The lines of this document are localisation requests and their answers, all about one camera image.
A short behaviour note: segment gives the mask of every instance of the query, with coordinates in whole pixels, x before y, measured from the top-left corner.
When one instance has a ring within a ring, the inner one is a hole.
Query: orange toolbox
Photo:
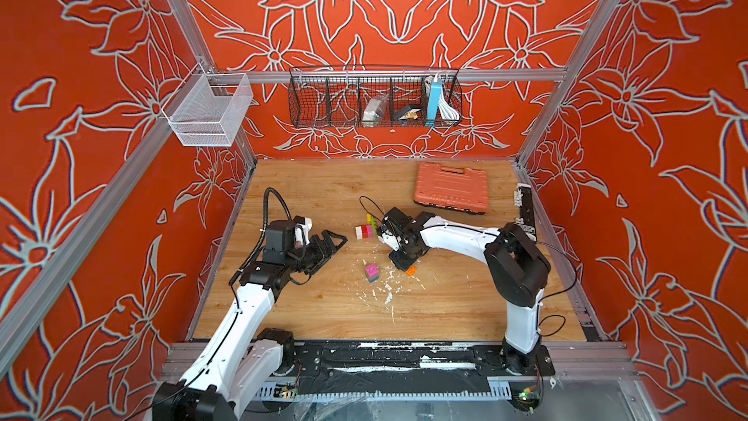
[[[489,177],[485,171],[421,163],[413,201],[425,207],[484,214],[489,210]]]

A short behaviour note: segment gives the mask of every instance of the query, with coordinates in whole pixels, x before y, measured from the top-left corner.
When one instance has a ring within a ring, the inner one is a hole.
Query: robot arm
[[[400,270],[407,270],[430,248],[452,250],[486,264],[496,289],[507,301],[504,345],[509,352],[505,351],[508,368],[524,371],[530,362],[526,356],[539,343],[538,312],[550,263],[519,225],[479,228],[425,211],[411,218],[391,209],[377,233],[379,240],[393,249],[390,259]],[[519,364],[512,364],[512,359]]]
[[[310,237],[311,227],[311,220],[301,217],[267,226],[262,260],[249,262],[237,275],[236,300],[219,329],[179,383],[162,384],[154,395],[156,421],[238,419],[265,379],[293,368],[291,332],[265,329],[249,354],[247,348],[291,274],[311,277],[348,241],[326,229],[322,238]]]

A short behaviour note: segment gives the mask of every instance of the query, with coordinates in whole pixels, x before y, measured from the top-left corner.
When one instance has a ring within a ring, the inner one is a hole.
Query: red wall
[[[748,417],[748,0],[622,0],[529,172],[665,419]]]
[[[4,0],[0,316],[194,65],[164,0]],[[245,174],[171,137],[0,381],[3,419],[119,419],[182,341]]]
[[[563,67],[598,0],[189,0],[223,70],[295,65]],[[549,82],[464,85],[448,129],[289,126],[286,88],[255,87],[245,129],[273,158],[497,157],[516,154]]]

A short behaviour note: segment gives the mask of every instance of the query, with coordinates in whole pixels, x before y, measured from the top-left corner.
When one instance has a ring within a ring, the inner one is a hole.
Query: pink block
[[[376,266],[376,263],[367,265],[366,274],[367,274],[368,279],[371,279],[374,276],[379,275],[379,267]]]

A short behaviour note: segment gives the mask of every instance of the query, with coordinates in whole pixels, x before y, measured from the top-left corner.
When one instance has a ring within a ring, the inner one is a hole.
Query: wooden tabletop
[[[440,162],[488,173],[487,214],[416,205],[413,190],[418,161],[260,161],[194,336],[210,338],[225,316],[233,299],[228,280],[257,243],[263,193],[272,187],[283,196],[292,216],[313,220],[312,234],[329,229],[347,236],[348,244],[309,283],[289,283],[260,330],[283,328],[299,339],[501,340],[506,331],[506,305],[484,264],[448,250],[431,249],[410,277],[392,265],[387,257],[390,249],[376,237],[356,239],[355,227],[367,220],[358,201],[361,195],[371,197],[385,212],[398,207],[415,217],[426,210],[473,226],[502,227],[519,215],[512,196],[517,178],[510,162]],[[271,221],[284,218],[272,196],[269,211]],[[372,262],[379,266],[380,277],[368,283],[363,269]],[[561,289],[561,280],[552,269],[545,292]],[[548,298],[543,304],[541,316],[566,317],[564,328],[548,340],[585,340],[566,295]],[[549,318],[542,331],[555,331],[561,320]]]

